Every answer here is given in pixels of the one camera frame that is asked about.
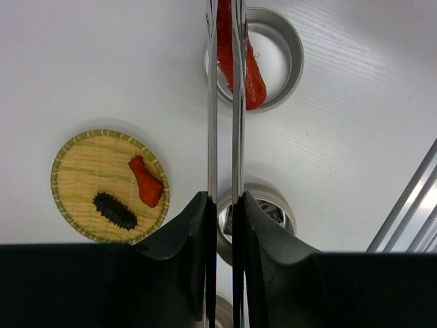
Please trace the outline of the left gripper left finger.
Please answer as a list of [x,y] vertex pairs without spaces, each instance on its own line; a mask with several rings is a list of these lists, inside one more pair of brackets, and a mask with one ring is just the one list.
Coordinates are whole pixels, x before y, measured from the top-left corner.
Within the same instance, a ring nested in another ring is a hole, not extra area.
[[213,327],[214,212],[199,192],[135,245],[2,245],[1,326]]

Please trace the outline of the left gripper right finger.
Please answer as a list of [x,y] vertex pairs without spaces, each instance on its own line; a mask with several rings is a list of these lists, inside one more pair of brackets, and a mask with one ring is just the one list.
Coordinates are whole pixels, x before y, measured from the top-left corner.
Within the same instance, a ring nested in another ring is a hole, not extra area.
[[321,252],[273,221],[249,192],[234,222],[250,326],[436,326],[435,254]]

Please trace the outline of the green sushi roll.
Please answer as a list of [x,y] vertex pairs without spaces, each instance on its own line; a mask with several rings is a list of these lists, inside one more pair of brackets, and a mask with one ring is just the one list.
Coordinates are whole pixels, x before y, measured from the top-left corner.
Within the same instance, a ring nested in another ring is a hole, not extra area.
[[265,200],[258,200],[257,203],[271,219],[276,221],[278,224],[283,224],[283,211],[276,204]]

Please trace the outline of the red sausage piece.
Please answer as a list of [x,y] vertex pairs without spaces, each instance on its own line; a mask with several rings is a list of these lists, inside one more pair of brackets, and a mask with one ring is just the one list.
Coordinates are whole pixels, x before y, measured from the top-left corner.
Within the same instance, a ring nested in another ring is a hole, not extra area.
[[[225,75],[229,91],[233,92],[231,0],[218,2],[216,28],[218,66]],[[253,47],[248,41],[246,50],[246,110],[259,109],[265,103],[266,97],[266,85],[255,60]]]
[[147,171],[141,156],[132,158],[128,166],[136,178],[140,200],[148,207],[155,208],[164,192],[162,182]]

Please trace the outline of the black sea cucumber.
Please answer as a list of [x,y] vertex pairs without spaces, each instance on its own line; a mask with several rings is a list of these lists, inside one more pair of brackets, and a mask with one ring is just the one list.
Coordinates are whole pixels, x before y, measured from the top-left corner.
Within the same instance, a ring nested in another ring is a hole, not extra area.
[[137,216],[114,196],[108,193],[97,193],[93,198],[93,204],[96,211],[113,225],[128,231],[136,228]]

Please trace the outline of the metal tongs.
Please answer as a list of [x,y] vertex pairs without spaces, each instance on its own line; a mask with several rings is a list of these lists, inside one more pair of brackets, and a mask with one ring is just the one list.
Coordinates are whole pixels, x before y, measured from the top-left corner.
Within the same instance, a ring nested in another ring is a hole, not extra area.
[[[217,91],[217,51],[218,51],[218,1],[208,1],[206,23],[208,30],[208,232],[211,234],[210,249],[206,258],[206,308],[204,323],[214,327],[216,320],[216,253],[218,250],[218,91]],[[231,40],[233,59],[233,128],[232,128],[232,208],[233,214],[241,213],[241,201],[244,187],[244,117],[246,113],[246,49],[247,23],[246,3],[231,2]],[[236,218],[233,218],[233,323],[234,327],[244,327],[244,251],[242,232]]]

